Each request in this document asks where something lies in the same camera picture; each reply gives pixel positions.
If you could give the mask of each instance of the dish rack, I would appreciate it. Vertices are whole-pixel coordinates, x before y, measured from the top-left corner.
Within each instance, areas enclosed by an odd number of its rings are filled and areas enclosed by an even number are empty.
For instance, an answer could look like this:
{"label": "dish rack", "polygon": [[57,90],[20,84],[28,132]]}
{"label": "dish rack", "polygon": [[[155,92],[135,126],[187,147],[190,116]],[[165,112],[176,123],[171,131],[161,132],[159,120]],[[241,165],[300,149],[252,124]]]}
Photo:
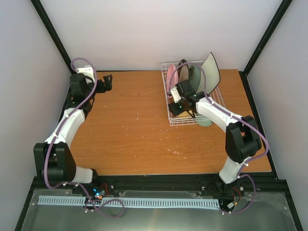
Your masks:
{"label": "dish rack", "polygon": [[[192,61],[192,62],[202,65],[205,61],[199,60],[199,61]],[[167,96],[167,71],[168,71],[168,67],[170,64],[174,64],[175,66],[178,66],[179,62],[161,64],[162,77],[163,77],[163,83],[164,83],[164,89],[165,89],[165,98],[166,98],[166,104],[167,104],[167,113],[168,113],[170,126],[182,126],[182,125],[197,124],[197,122],[199,121],[210,121],[209,118],[203,115],[196,115],[196,118],[192,118],[191,116],[179,117],[179,116],[173,116],[173,114],[169,111],[168,104],[171,103],[172,98],[170,99]],[[212,91],[210,96],[212,97],[213,100],[215,100],[216,103],[219,103],[221,106],[226,107],[218,87],[216,87]]]}

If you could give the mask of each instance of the black frame bar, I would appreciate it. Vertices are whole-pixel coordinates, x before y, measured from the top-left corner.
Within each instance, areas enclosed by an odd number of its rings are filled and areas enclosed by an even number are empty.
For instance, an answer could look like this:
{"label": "black frame bar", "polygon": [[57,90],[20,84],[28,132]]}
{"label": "black frame bar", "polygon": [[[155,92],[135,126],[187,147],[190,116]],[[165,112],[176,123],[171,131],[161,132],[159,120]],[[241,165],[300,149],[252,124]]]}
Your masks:
{"label": "black frame bar", "polygon": [[[44,10],[43,5],[41,4],[40,0],[31,0],[33,6],[35,7],[38,15],[40,16],[43,24],[45,25],[47,31],[49,32],[50,37],[52,38],[54,44],[56,45],[58,51],[60,52],[67,68],[73,74],[74,71],[72,70],[70,63],[71,60],[57,34],[55,31],[46,11]],[[244,71],[240,71],[240,77],[243,83],[243,87],[245,89],[249,104],[251,106],[252,112],[254,114],[258,129],[264,135],[264,130],[257,112],[257,108],[249,87],[249,83],[247,81],[247,76],[251,71],[252,67],[256,63],[258,57],[260,56],[262,50],[264,49],[265,45],[267,44],[268,40],[270,39],[272,33],[274,32],[275,28],[277,27],[278,23],[282,19],[284,13],[290,6],[292,0],[282,0],[277,12],[275,13],[273,19],[271,20],[267,30],[265,31],[263,37],[261,38],[258,46],[256,47],[253,55],[251,56],[248,64],[246,65]],[[250,173],[249,175],[255,181],[255,184],[260,189],[261,192],[279,192],[284,193],[289,205],[289,208],[292,213],[293,220],[295,222],[295,226],[297,230],[303,230],[294,202],[292,200],[287,182],[285,180],[279,180],[278,175],[275,169],[275,165],[272,159],[270,152],[268,152],[268,159],[272,169],[272,172],[268,173]],[[201,185],[203,182],[214,180],[216,174],[199,174],[199,175],[149,175],[149,176],[99,176],[99,182],[106,182],[108,185],[113,185],[113,188],[109,188],[109,192],[113,195],[117,196],[119,192],[124,192],[126,190],[138,190],[138,191],[183,191],[183,192],[199,192],[201,189]],[[249,179],[242,179],[242,185],[244,186],[247,192],[253,191],[251,183]],[[93,185],[89,184],[86,185],[87,189],[91,191],[93,189]],[[73,186],[66,186],[67,188],[72,188],[75,193],[83,193],[79,191],[78,188],[74,188]],[[38,180],[37,177],[34,177],[32,182],[31,188],[29,190],[27,199],[25,201],[24,208],[22,210],[21,216],[18,220],[17,226],[15,231],[20,231],[29,207],[29,202],[31,201],[31,197],[33,195],[33,191],[35,189],[46,189],[46,185],[43,181]],[[205,191],[202,192],[202,195],[211,195],[214,198],[219,200],[229,199],[228,196],[221,196],[216,194],[212,191]]]}

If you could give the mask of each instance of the wooden table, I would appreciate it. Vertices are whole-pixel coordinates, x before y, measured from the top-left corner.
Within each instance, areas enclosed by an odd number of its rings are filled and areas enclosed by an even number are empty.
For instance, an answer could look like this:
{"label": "wooden table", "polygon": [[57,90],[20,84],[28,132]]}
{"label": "wooden table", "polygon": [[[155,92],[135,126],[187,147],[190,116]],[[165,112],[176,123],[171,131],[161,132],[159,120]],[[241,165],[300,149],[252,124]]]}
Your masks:
{"label": "wooden table", "polygon": [[[71,152],[80,167],[99,175],[217,173],[223,167],[225,133],[215,124],[169,125],[160,71],[100,72],[113,75],[113,89],[95,96]],[[237,70],[220,70],[226,107],[252,115]],[[266,157],[244,171],[271,171]]]}

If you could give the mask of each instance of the purple cable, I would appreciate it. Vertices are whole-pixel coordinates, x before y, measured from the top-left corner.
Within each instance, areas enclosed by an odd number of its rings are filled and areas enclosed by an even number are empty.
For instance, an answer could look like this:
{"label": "purple cable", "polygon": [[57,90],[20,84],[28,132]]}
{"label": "purple cable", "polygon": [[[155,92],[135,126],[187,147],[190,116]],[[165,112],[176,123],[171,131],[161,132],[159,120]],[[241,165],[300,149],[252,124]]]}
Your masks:
{"label": "purple cable", "polygon": [[[94,86],[93,86],[92,91],[89,93],[89,95],[88,95],[88,96],[87,96],[87,97],[86,97],[86,98],[85,98],[74,110],[72,110],[72,111],[68,114],[68,117],[65,117],[65,118],[63,119],[63,121],[60,123],[58,129],[56,130],[55,135],[54,135],[53,139],[51,140],[51,142],[50,142],[50,144],[49,144],[49,147],[48,147],[48,149],[47,149],[47,153],[46,153],[46,158],[45,158],[45,163],[44,163],[44,180],[45,180],[45,184],[46,184],[47,188],[49,188],[49,189],[56,189],[56,188],[58,188],[60,185],[63,185],[63,184],[79,185],[79,186],[83,189],[83,191],[85,192],[85,194],[87,195],[87,197],[88,197],[90,203],[93,205],[94,209],[95,209],[96,211],[98,211],[102,216],[104,216],[104,217],[106,217],[106,218],[119,218],[120,216],[123,215],[124,209],[125,209],[125,208],[124,208],[124,204],[123,204],[123,202],[122,202],[121,200],[119,200],[119,199],[112,199],[112,200],[107,201],[107,202],[104,203],[103,205],[101,205],[101,206],[99,206],[99,207],[96,207],[95,204],[93,203],[93,201],[92,201],[92,199],[91,199],[91,197],[90,197],[90,195],[89,195],[87,189],[86,189],[82,184],[73,183],[73,182],[64,182],[64,181],[63,181],[63,182],[60,182],[60,183],[56,184],[55,186],[51,186],[51,185],[49,184],[49,181],[48,181],[48,176],[47,176],[48,160],[49,160],[49,156],[50,156],[50,153],[51,153],[51,148],[52,148],[52,146],[53,146],[53,144],[54,144],[54,142],[55,142],[57,136],[59,135],[59,132],[61,131],[61,129],[62,129],[63,125],[65,124],[65,122],[67,121],[67,119],[68,119],[76,110],[78,110],[78,109],[79,109],[79,108],[80,108],[80,107],[81,107],[81,106],[93,95],[93,93],[94,93],[94,91],[95,91],[95,89],[96,89],[96,85],[97,85],[97,74],[96,74],[96,69],[95,69],[95,67],[93,66],[93,64],[91,64],[88,60],[86,60],[86,59],[84,59],[84,58],[80,58],[80,57],[75,58],[75,59],[73,59],[72,62],[71,62],[71,67],[72,67],[72,69],[73,69],[74,71],[76,71],[76,69],[75,69],[73,63],[74,63],[76,60],[83,60],[83,61],[85,61],[87,64],[89,64],[89,65],[92,67],[93,72],[94,72]],[[106,215],[106,214],[102,213],[101,211],[99,211],[99,208],[105,206],[106,204],[108,204],[108,203],[110,203],[110,202],[112,202],[112,201],[118,201],[118,202],[122,205],[123,209],[122,209],[122,212],[121,212],[119,215],[117,215],[117,216],[115,216],[115,217],[112,217],[112,216]]]}
{"label": "purple cable", "polygon": [[[205,89],[206,89],[206,75],[205,75],[205,72],[204,72],[203,68],[202,68],[199,64],[194,63],[194,62],[186,62],[186,63],[183,63],[183,64],[179,65],[179,66],[174,70],[174,72],[172,73],[172,76],[171,76],[169,89],[171,89],[171,83],[172,83],[172,79],[174,78],[175,72],[177,72],[177,70],[178,70],[180,67],[182,67],[182,66],[184,66],[184,65],[186,65],[186,64],[193,64],[193,65],[196,65],[197,67],[200,68],[200,70],[202,71],[202,74],[204,75],[204,79],[205,79],[205,80],[204,80],[204,95],[205,95],[205,98],[206,98],[210,103],[212,103],[212,101],[210,100],[210,98],[207,96],[207,94],[206,94],[206,92],[205,92]],[[245,164],[248,164],[248,162],[250,162],[250,161],[252,161],[252,160],[259,159],[259,158],[265,156],[265,155],[268,153],[268,151],[269,151],[269,143],[268,143],[268,141],[266,140],[266,138],[262,135],[261,132],[259,132],[255,127],[251,126],[250,124],[248,124],[247,122],[243,121],[242,119],[240,119],[240,118],[238,118],[238,117],[235,117],[235,116],[232,116],[231,113],[229,113],[229,112],[227,112],[226,110],[224,110],[224,109],[222,109],[221,107],[219,107],[219,106],[217,105],[216,102],[214,102],[212,105],[213,105],[214,107],[216,107],[218,110],[220,110],[221,112],[223,112],[224,114],[226,114],[227,116],[230,116],[231,118],[236,119],[237,121],[241,122],[242,124],[248,126],[248,127],[249,127],[250,129],[252,129],[256,134],[258,134],[258,135],[261,137],[261,139],[263,140],[263,142],[264,142],[264,144],[265,144],[265,151],[264,151],[264,153],[262,153],[261,155],[257,155],[257,156],[255,156],[255,157],[250,158],[249,160],[246,161]],[[242,169],[243,169],[244,167],[245,167],[245,165],[242,165],[242,167],[241,167],[241,168],[239,169],[239,171],[237,172],[237,175],[241,173],[241,171],[242,171]]]}
{"label": "purple cable", "polygon": [[255,185],[254,181],[252,180],[251,176],[249,176],[248,174],[243,174],[243,175],[240,176],[240,178],[243,178],[243,177],[248,177],[250,179],[252,186],[254,187],[254,195],[252,196],[250,203],[245,208],[243,208],[243,209],[241,209],[240,211],[237,211],[237,212],[231,212],[230,214],[239,214],[239,213],[246,211],[252,205],[252,203],[255,199],[256,185]]}

